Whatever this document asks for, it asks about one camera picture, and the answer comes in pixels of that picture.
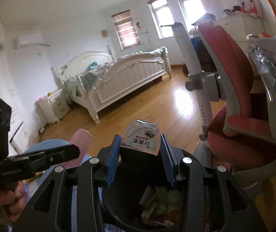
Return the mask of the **person's left hand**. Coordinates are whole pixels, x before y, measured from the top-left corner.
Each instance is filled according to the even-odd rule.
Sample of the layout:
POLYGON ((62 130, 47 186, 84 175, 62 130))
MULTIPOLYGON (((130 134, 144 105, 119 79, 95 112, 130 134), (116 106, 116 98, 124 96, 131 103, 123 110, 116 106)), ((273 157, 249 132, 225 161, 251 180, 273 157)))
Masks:
POLYGON ((27 204, 27 193, 22 181, 15 191, 0 190, 0 224, 8 225, 9 220, 16 222, 27 204))

